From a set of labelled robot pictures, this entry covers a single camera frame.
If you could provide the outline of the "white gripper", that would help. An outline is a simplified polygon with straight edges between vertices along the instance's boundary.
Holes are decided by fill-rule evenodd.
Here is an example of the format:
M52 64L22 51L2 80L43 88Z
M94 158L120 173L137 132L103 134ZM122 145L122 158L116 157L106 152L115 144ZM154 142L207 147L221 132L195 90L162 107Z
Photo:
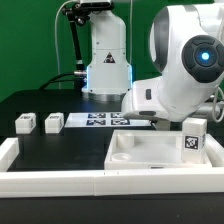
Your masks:
M121 103L121 113L126 119L167 119L167 111L157 96L159 78L135 81Z

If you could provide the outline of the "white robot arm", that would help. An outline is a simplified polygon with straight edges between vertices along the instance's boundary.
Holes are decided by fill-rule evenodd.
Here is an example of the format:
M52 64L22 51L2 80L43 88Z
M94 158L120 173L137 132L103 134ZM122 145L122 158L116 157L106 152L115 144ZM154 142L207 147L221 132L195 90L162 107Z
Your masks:
M121 101L129 119L181 122L189 116L224 118L224 0L164 7L153 20L149 52L160 75L134 81L126 60L124 22L111 0L71 0L62 12L75 27L91 24L92 61L78 69L86 76L86 98Z

